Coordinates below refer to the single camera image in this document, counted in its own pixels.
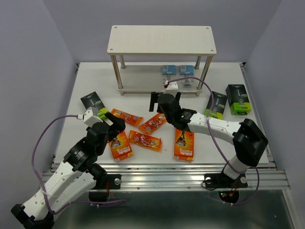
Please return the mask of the orange BIC razor bag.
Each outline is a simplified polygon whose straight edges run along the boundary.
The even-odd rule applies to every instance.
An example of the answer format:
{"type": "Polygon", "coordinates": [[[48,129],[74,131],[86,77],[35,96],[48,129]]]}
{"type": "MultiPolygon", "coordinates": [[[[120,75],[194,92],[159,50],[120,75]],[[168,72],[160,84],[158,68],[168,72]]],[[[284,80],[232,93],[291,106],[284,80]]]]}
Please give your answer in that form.
{"type": "Polygon", "coordinates": [[[152,134],[154,131],[159,129],[163,124],[166,123],[164,114],[157,113],[155,116],[150,118],[148,121],[139,126],[139,130],[145,134],[152,134]]]}
{"type": "Polygon", "coordinates": [[[131,144],[136,144],[146,149],[159,152],[162,148],[162,140],[160,138],[146,135],[134,130],[131,130],[129,132],[128,139],[131,144]]]}
{"type": "Polygon", "coordinates": [[[112,109],[111,113],[117,118],[124,119],[127,124],[132,126],[139,126],[143,120],[142,116],[136,116],[118,109],[112,109]]]}

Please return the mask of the blue clear razor blister pack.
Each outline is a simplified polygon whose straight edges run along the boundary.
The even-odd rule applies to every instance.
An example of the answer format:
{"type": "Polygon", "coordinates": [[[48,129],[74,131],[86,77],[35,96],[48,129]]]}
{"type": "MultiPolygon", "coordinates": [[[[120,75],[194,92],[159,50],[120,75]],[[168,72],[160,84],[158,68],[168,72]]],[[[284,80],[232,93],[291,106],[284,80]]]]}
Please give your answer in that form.
{"type": "Polygon", "coordinates": [[[166,81],[175,79],[176,77],[176,66],[175,65],[162,65],[161,67],[163,84],[166,81]]]}

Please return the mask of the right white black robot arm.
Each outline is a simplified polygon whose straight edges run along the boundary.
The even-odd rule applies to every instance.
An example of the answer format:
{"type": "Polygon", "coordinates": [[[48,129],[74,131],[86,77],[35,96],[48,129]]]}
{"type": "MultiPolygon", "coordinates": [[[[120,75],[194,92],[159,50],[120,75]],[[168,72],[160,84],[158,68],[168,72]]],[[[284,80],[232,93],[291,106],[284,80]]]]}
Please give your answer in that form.
{"type": "Polygon", "coordinates": [[[210,135],[212,140],[224,140],[234,146],[235,156],[226,159],[226,165],[219,175],[222,185],[230,186],[249,167],[257,167],[268,139],[251,119],[242,122],[230,122],[207,116],[195,110],[181,108],[179,97],[171,94],[151,93],[149,110],[164,114],[166,121],[176,129],[191,133],[210,135]]]}

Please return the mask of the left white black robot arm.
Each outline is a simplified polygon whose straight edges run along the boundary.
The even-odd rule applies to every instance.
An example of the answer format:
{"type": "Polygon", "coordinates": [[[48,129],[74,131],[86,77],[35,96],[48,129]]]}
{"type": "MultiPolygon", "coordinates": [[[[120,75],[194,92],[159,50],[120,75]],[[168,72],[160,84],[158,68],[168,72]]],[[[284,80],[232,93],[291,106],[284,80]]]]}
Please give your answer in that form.
{"type": "Polygon", "coordinates": [[[47,182],[43,182],[35,165],[31,165],[41,187],[29,200],[11,209],[24,228],[51,229],[55,215],[79,203],[83,193],[110,185],[106,170],[96,161],[106,145],[125,130],[125,121],[110,112],[105,116],[106,120],[102,120],[91,109],[74,115],[87,126],[87,134],[68,151],[47,182]]]}

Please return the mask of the white two-tier shelf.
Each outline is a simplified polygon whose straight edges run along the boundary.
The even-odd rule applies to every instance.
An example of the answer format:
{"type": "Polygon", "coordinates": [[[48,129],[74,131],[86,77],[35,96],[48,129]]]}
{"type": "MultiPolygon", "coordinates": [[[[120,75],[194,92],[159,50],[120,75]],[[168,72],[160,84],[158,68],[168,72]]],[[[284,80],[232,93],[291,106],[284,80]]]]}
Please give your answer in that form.
{"type": "Polygon", "coordinates": [[[161,92],[160,67],[144,63],[126,65],[125,56],[194,56],[195,76],[205,80],[217,54],[210,26],[113,25],[107,53],[121,95],[161,92]]]}

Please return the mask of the left orange Gillette Fusion pack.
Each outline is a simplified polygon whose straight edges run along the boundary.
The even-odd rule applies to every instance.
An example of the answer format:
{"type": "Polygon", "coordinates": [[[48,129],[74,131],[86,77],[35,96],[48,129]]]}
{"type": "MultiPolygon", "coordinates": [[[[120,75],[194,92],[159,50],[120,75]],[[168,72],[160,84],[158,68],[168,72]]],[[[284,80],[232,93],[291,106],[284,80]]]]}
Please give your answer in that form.
{"type": "Polygon", "coordinates": [[[133,156],[133,150],[126,133],[119,133],[110,143],[110,151],[115,162],[120,162],[133,156]]]}

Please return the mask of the orange gillette fusion pack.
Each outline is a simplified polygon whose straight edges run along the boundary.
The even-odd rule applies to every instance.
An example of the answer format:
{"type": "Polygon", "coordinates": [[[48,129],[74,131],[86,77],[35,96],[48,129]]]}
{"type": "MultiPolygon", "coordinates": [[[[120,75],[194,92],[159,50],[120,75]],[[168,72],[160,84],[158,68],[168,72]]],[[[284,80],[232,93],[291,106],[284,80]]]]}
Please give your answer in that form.
{"type": "Polygon", "coordinates": [[[110,151],[115,162],[120,162],[133,156],[133,150],[126,133],[119,133],[110,143],[110,151]]]}
{"type": "Polygon", "coordinates": [[[180,161],[193,161],[194,157],[194,133],[175,130],[173,157],[180,161]]]}

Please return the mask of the left black green razor box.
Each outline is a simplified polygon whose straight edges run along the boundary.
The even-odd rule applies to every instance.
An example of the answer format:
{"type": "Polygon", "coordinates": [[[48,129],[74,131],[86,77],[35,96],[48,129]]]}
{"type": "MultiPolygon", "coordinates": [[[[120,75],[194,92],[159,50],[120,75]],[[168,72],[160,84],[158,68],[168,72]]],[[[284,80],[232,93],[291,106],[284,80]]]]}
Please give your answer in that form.
{"type": "Polygon", "coordinates": [[[103,102],[101,101],[100,97],[97,95],[96,92],[92,92],[84,97],[81,98],[81,102],[86,109],[92,107],[95,110],[96,115],[102,119],[107,120],[105,114],[108,112],[108,109],[105,107],[103,102]]]}

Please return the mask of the right orange Gillette Fusion pack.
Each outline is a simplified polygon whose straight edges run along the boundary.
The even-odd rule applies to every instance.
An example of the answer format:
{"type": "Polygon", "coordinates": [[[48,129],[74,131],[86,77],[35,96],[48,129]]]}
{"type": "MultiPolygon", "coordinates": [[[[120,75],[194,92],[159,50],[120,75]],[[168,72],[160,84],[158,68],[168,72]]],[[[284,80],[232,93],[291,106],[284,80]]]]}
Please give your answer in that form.
{"type": "Polygon", "coordinates": [[[175,130],[173,157],[180,161],[193,161],[194,157],[194,133],[175,130]]]}

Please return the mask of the far right black green box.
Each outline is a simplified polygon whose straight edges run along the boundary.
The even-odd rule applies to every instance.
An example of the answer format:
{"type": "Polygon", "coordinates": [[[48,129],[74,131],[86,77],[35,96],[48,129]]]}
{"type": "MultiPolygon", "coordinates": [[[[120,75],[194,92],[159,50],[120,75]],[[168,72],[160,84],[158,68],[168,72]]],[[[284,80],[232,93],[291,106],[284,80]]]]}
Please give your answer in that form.
{"type": "Polygon", "coordinates": [[[229,84],[226,95],[232,115],[248,115],[251,112],[251,103],[243,84],[229,84]]]}

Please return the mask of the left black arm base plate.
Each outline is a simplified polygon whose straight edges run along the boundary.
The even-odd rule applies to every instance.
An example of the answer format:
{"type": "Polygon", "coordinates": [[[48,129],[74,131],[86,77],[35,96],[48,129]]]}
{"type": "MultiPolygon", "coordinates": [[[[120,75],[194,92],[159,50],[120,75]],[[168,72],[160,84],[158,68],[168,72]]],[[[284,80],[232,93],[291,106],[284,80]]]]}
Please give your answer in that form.
{"type": "Polygon", "coordinates": [[[95,186],[92,189],[95,190],[118,190],[121,188],[122,176],[121,174],[107,174],[98,178],[95,186]]]}

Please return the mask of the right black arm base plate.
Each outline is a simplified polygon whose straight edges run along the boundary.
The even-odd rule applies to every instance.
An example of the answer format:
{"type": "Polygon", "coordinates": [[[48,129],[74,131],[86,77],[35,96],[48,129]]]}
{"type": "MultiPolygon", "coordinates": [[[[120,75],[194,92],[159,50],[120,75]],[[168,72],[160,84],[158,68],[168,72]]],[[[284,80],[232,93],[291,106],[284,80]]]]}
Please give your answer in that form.
{"type": "Polygon", "coordinates": [[[225,188],[247,188],[248,183],[245,174],[240,174],[237,179],[231,179],[221,173],[208,173],[204,175],[201,186],[207,190],[225,189],[225,188]]]}

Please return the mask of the aluminium rail frame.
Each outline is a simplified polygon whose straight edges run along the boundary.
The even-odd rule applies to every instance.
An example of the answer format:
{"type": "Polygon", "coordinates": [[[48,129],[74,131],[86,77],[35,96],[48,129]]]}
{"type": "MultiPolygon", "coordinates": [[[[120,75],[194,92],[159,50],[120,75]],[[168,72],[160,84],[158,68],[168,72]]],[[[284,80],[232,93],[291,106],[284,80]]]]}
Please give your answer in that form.
{"type": "MultiPolygon", "coordinates": [[[[214,62],[211,64],[207,84],[212,90],[221,92],[228,84],[245,84],[244,69],[238,62],[214,62]]],[[[203,89],[197,97],[193,94],[183,94],[181,106],[202,111],[206,107],[209,95],[203,89]]],[[[80,114],[84,108],[80,98],[96,91],[106,107],[111,110],[117,108],[131,114],[141,115],[149,119],[154,115],[149,109],[149,94],[125,94],[121,96],[117,91],[117,82],[110,62],[82,62],[80,63],[70,104],[69,114],[80,114]]],[[[219,173],[224,160],[218,153],[210,136],[195,135],[195,155],[193,162],[180,162],[173,158],[174,128],[165,124],[153,136],[162,139],[161,152],[154,152],[139,146],[132,146],[134,155],[122,162],[114,162],[109,146],[104,154],[98,158],[99,163],[109,174],[121,174],[122,184],[118,191],[205,191],[201,182],[206,173],[219,173]]],[[[81,121],[68,118],[64,122],[59,145],[50,171],[43,174],[43,181],[47,181],[55,172],[67,151],[85,136],[85,125],[81,121]]],[[[260,174],[259,190],[290,189],[284,171],[276,169],[269,148],[258,166],[260,174]]]]}

